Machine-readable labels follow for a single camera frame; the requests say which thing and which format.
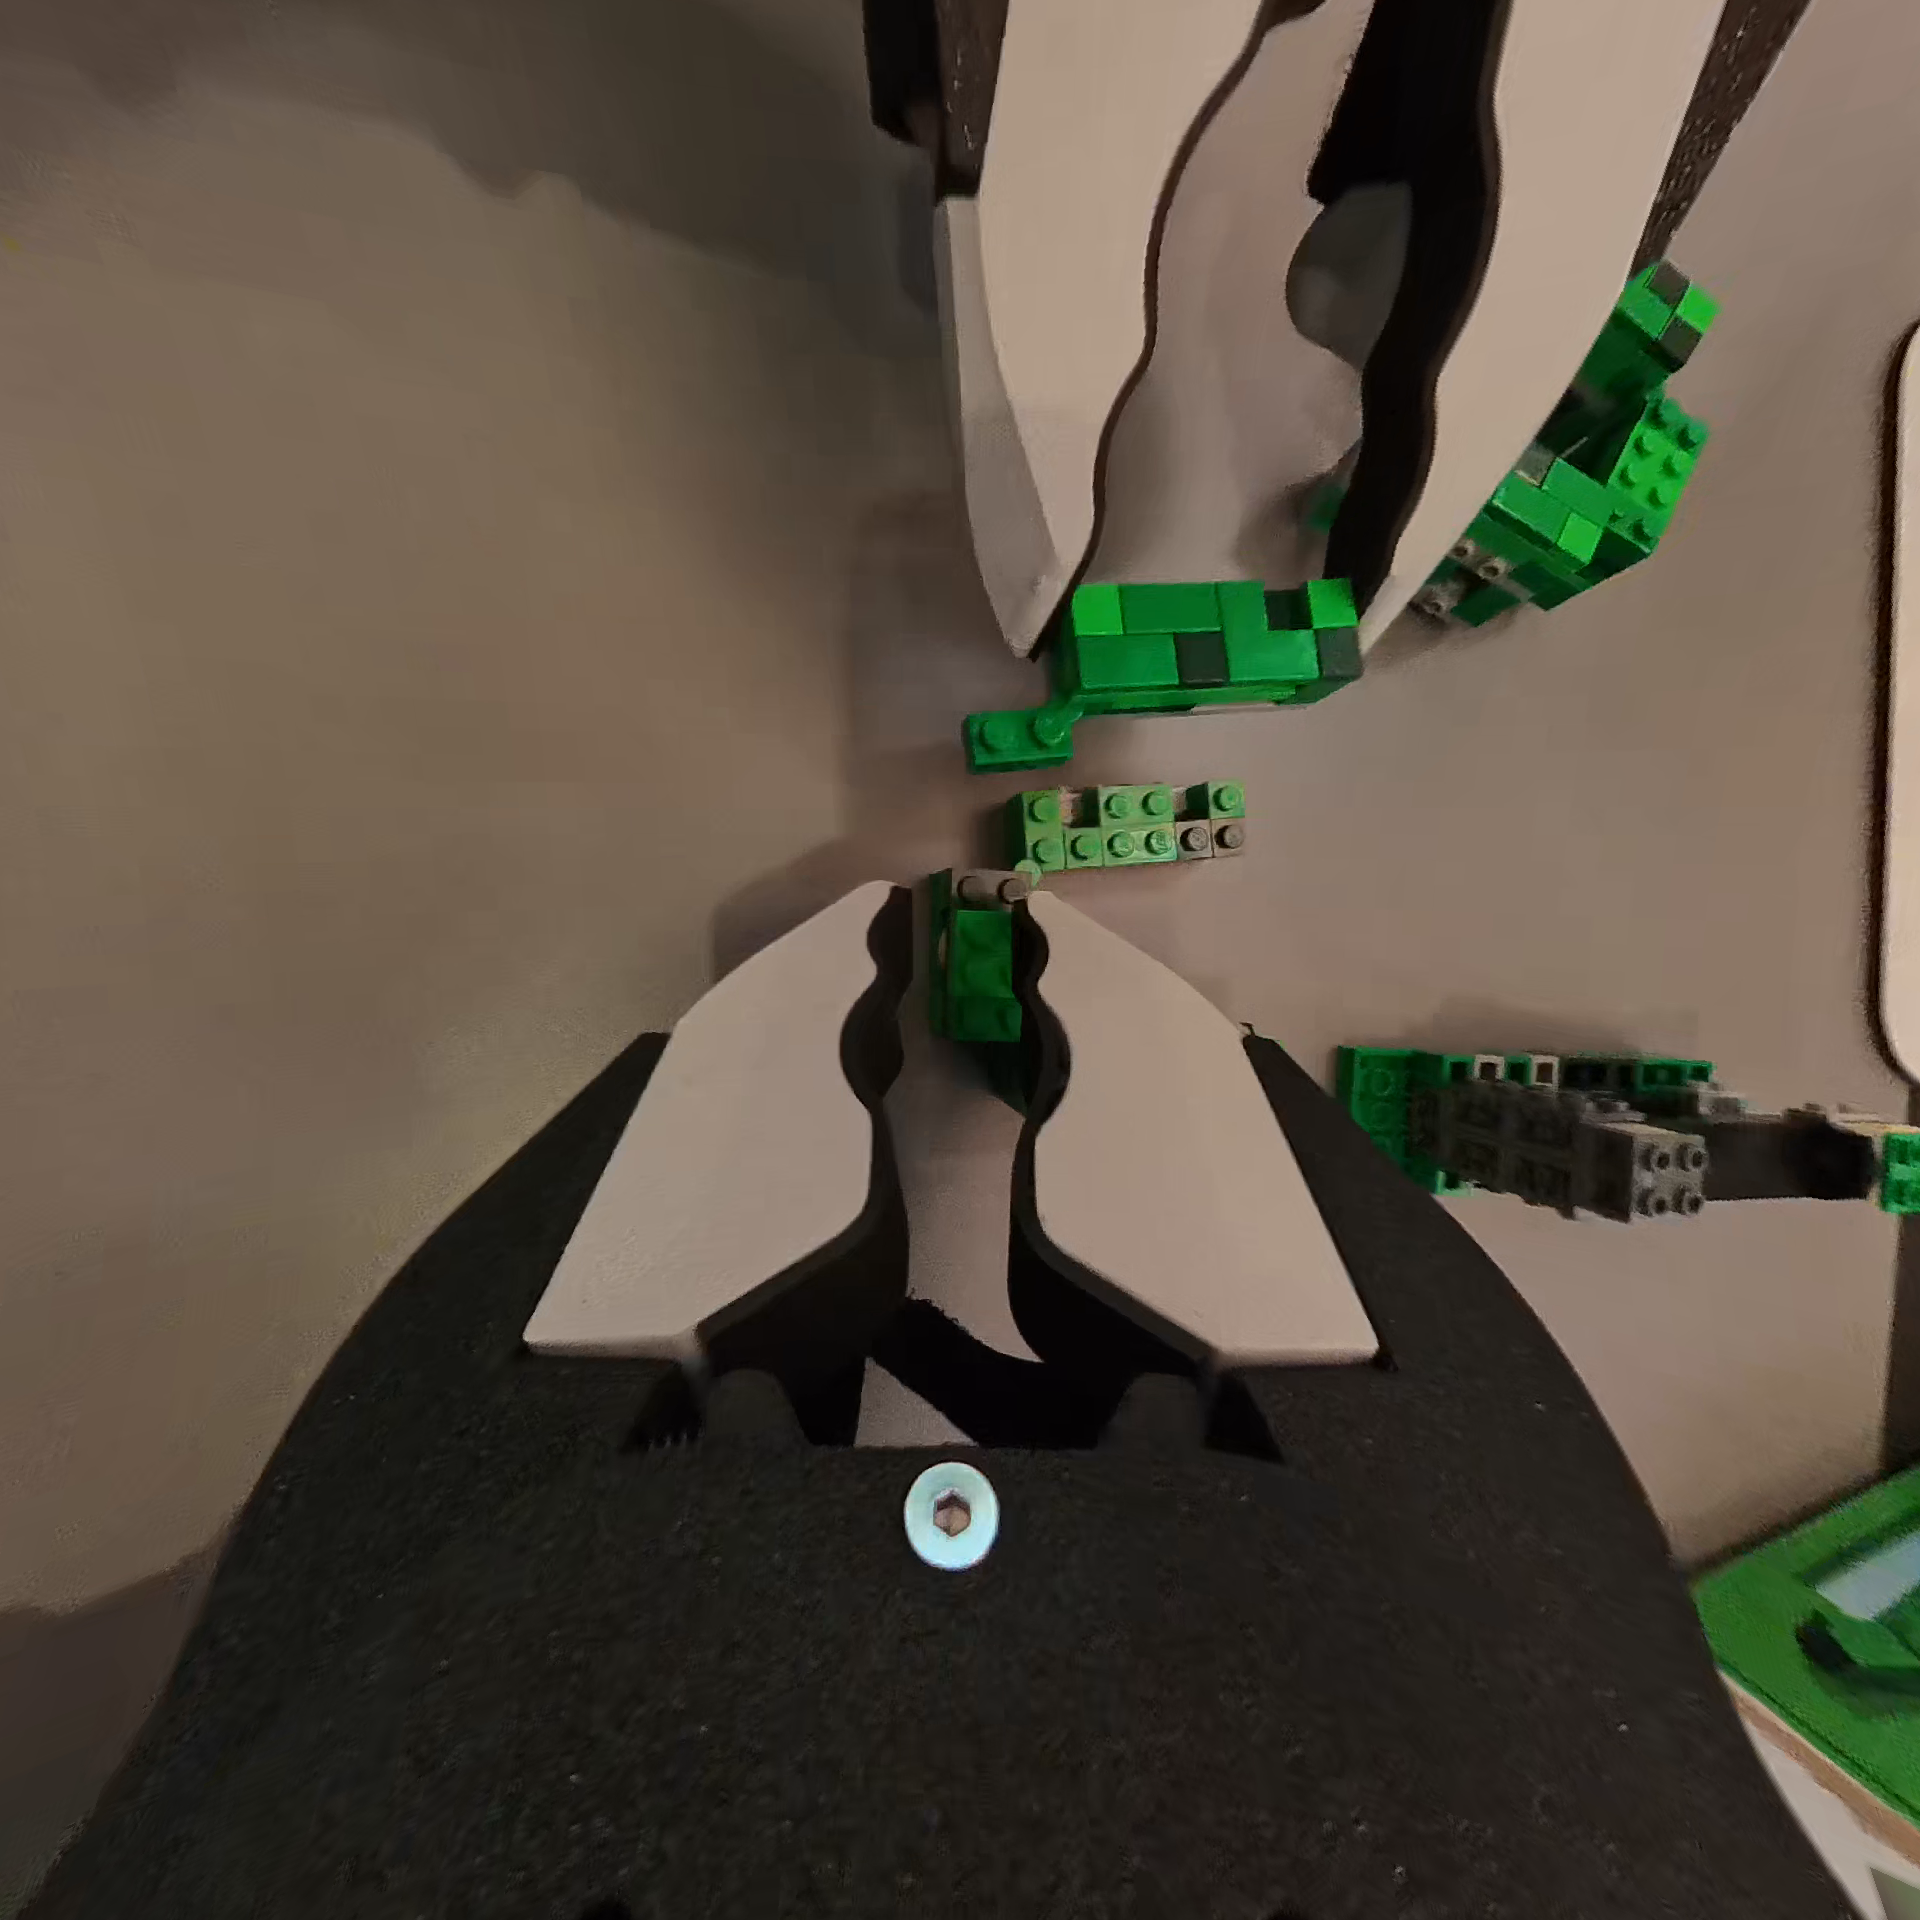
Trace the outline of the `small green hinge brick piece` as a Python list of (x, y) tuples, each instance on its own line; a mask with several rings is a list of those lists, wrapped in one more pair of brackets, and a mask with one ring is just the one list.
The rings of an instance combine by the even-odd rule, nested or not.
[(926, 876), (928, 1027), (957, 1046), (988, 1087), (1026, 1111), (1023, 1014), (1013, 981), (1013, 910), (1038, 869), (938, 869)]

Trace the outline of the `green toy brick box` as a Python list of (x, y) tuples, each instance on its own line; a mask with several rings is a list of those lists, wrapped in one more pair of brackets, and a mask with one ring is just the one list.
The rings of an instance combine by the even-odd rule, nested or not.
[(1857, 1915), (1918, 1914), (1918, 1468), (1692, 1582), (1746, 1733)]

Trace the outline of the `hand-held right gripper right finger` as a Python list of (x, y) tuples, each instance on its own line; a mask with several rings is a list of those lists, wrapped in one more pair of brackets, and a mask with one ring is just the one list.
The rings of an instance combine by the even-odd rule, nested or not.
[(1380, 1333), (1243, 1025), (1055, 891), (1015, 910), (1015, 1329), (1105, 1428), (1139, 1379), (1211, 1447), (1278, 1447), (1247, 1378), (1373, 1362)]

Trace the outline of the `green brick corner build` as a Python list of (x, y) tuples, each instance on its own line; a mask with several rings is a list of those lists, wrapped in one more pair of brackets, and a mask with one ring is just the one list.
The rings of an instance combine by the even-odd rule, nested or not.
[(1643, 563), (1709, 442), (1667, 391), (1717, 302), (1666, 257), (1637, 269), (1560, 399), (1407, 608), (1482, 628), (1550, 611)]

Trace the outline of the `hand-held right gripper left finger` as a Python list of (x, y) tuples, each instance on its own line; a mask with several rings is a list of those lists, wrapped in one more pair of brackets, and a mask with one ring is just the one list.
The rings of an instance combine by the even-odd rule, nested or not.
[(667, 1033), (525, 1347), (665, 1362), (695, 1394), (768, 1374), (809, 1439), (851, 1443), (907, 1289), (885, 1097), (911, 978), (913, 898), (870, 880), (717, 979)]

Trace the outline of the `white book stand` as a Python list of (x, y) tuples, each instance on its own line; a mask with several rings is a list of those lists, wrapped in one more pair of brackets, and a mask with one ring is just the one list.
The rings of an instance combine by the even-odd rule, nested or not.
[(1918, 323), (1884, 385), (1869, 1000), (1884, 1057), (1918, 1086)]

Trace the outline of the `green brick wall section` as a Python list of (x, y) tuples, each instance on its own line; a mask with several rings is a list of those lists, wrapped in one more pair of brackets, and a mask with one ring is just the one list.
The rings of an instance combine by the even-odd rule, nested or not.
[(972, 774), (1065, 766), (1076, 726), (1090, 718), (1305, 708), (1364, 672), (1345, 580), (1081, 583), (1038, 657), (1047, 672), (1043, 701), (966, 718)]
[(1039, 785), (1001, 806), (1011, 868), (1030, 876), (1208, 862), (1246, 845), (1238, 779)]

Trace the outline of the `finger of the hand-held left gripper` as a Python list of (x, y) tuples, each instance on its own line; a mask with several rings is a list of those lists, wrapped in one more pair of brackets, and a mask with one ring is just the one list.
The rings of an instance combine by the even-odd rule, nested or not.
[(1375, 648), (1570, 385), (1636, 266), (1721, 4), (1371, 4), (1312, 239), (1398, 238), (1329, 574)]
[(1163, 209), (1272, 11), (1006, 7), (975, 180), (938, 199), (932, 238), (973, 563), (1018, 660), (1091, 557), (1101, 448), (1151, 352)]

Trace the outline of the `grey black build green baseplate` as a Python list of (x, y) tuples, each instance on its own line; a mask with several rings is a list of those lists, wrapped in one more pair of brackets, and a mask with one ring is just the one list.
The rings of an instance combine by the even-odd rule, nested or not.
[(1918, 1213), (1916, 1126), (1849, 1107), (1763, 1111), (1708, 1059), (1345, 1044), (1334, 1096), (1432, 1196), (1483, 1190), (1622, 1225), (1757, 1201)]

